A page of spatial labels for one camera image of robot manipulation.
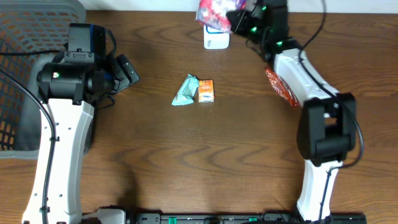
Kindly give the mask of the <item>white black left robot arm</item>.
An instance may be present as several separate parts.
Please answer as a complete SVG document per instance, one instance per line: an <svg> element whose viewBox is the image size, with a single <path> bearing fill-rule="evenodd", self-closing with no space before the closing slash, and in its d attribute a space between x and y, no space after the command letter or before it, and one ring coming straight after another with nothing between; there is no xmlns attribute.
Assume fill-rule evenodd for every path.
<svg viewBox="0 0 398 224"><path fill-rule="evenodd" d="M125 223L126 212L103 208L84 215L81 167L89 148L99 102L139 80L123 54L107 51L109 29L72 23L65 51L37 72L34 101L41 115L40 147L34 186L23 223Z"/></svg>

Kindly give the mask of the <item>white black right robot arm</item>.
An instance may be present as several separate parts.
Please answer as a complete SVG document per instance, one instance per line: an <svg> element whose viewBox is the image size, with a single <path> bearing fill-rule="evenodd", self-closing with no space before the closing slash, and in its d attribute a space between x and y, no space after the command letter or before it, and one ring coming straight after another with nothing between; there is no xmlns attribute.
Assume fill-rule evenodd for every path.
<svg viewBox="0 0 398 224"><path fill-rule="evenodd" d="M304 46L289 34L287 1L257 1L252 10L228 11L231 30L259 45L269 74L302 108L297 146L305 173L296 208L304 223L327 223L336 175L355 145L356 103L330 86L309 62Z"/></svg>

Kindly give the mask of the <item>green snack packet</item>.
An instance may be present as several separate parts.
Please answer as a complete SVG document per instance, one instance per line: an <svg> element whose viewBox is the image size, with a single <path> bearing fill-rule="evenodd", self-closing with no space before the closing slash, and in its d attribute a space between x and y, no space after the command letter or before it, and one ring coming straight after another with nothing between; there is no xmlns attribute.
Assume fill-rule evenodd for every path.
<svg viewBox="0 0 398 224"><path fill-rule="evenodd" d="M172 106L183 106L193 103L193 97L199 87L197 77L188 74L177 94L173 98Z"/></svg>

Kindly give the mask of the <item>red orange snack bag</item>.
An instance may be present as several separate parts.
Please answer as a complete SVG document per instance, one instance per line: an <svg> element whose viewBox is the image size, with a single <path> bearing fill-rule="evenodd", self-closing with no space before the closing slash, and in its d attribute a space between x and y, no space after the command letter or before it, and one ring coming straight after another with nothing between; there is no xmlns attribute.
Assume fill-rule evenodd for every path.
<svg viewBox="0 0 398 224"><path fill-rule="evenodd" d="M291 105L291 107L300 107L298 99L294 95L293 91L289 88L288 84L286 84L286 82L280 76L278 76L276 72L273 71L273 69L271 69L270 67L266 67L264 71L276 93L284 100L286 100Z"/></svg>

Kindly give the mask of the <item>red purple tissue pack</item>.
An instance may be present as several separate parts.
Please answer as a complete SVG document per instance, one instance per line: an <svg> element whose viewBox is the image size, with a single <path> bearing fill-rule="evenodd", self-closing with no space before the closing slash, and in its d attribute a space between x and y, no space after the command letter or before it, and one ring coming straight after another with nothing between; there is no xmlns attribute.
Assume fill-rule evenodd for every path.
<svg viewBox="0 0 398 224"><path fill-rule="evenodd" d="M230 32L231 23L226 13L244 9L245 5L246 0L200 0L195 20L220 32Z"/></svg>

